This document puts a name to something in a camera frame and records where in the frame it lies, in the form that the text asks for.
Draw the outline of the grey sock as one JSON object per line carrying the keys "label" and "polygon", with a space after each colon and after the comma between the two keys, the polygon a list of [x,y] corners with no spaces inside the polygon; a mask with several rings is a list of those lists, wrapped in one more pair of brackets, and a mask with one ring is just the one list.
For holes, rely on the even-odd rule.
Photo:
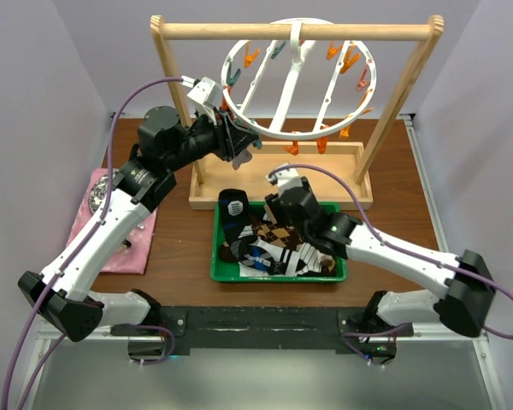
{"label": "grey sock", "polygon": [[234,171],[240,169],[242,165],[248,163],[253,158],[252,153],[248,149],[243,149],[238,155],[232,159],[232,168]]}

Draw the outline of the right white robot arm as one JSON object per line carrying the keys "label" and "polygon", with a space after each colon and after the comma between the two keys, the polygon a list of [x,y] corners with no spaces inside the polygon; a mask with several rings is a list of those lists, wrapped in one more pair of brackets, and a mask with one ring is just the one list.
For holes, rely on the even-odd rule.
{"label": "right white robot arm", "polygon": [[464,337],[480,335],[496,294],[480,254],[426,249],[373,230],[358,218],[327,211],[304,187],[270,194],[265,202],[280,223],[321,253],[368,263],[421,286],[376,293],[363,315],[369,333],[381,336],[395,325],[430,319]]}

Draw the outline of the green plastic bin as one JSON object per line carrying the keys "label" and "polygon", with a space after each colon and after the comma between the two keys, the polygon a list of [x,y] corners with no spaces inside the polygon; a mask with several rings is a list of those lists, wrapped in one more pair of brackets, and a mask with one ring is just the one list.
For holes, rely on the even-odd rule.
{"label": "green plastic bin", "polygon": [[210,262],[210,277],[218,283],[285,283],[285,284],[333,284],[346,281],[348,268],[346,261],[337,258],[333,273],[328,276],[243,276],[238,263],[225,262],[219,257],[219,248],[225,239],[221,226],[219,206],[215,206],[214,232]]}

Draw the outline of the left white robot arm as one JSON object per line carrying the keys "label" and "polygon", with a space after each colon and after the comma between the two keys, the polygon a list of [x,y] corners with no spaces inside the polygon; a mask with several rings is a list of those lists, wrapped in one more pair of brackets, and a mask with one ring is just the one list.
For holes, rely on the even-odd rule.
{"label": "left white robot arm", "polygon": [[176,171],[208,154],[239,165],[260,139],[224,110],[200,114],[184,127],[169,106],[148,111],[138,137],[128,162],[116,172],[111,193],[79,234],[42,272],[27,271],[18,282],[37,313],[73,342],[100,326],[131,325],[141,335],[158,329],[155,299],[140,290],[95,293],[95,279],[128,234],[175,187]]}

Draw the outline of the white round clip hanger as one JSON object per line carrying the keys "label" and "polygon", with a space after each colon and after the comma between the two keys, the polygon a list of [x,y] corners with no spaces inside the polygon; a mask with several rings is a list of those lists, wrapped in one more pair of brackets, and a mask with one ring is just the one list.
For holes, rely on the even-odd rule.
{"label": "white round clip hanger", "polygon": [[[287,132],[284,130],[287,115],[294,103],[298,89],[303,84],[301,74],[308,65],[316,46],[315,40],[302,38],[302,28],[305,25],[324,25],[330,27],[333,23],[323,19],[303,17],[278,20],[276,23],[287,26],[290,29],[289,39],[271,39],[264,52],[261,52],[260,49],[252,50],[251,41],[249,39],[242,39],[227,53],[221,69],[221,85],[224,89],[222,108],[233,114],[236,120],[240,120],[259,134],[288,141],[290,144],[285,147],[285,150],[292,155],[297,155],[299,145],[306,141],[314,141],[317,152],[324,154],[327,151],[329,135],[339,132],[342,137],[347,136],[351,124],[359,117],[373,110],[369,104],[374,96],[377,83],[377,68],[374,57],[368,46],[361,40],[343,38],[339,44],[335,44],[331,40],[327,47],[326,60],[329,64],[326,66],[325,71],[325,73],[330,75],[330,80],[317,109],[314,125],[311,130],[306,132]],[[264,80],[265,74],[272,66],[272,62],[285,49],[288,49],[291,53],[290,67],[286,73],[285,82],[281,88],[271,122],[269,125],[264,126],[250,117],[249,107]],[[248,85],[245,95],[240,102],[236,102],[231,95],[231,91],[238,81],[241,71],[238,69],[235,73],[232,73],[231,68],[234,58],[240,53],[244,55],[243,63],[245,68],[250,67],[255,60],[259,60],[260,63],[253,79]],[[360,92],[362,97],[358,105],[352,108],[341,121],[328,126],[324,123],[324,120],[333,102],[333,94],[337,84],[341,76],[354,68],[358,63],[362,63],[363,72],[357,81],[356,91]]]}

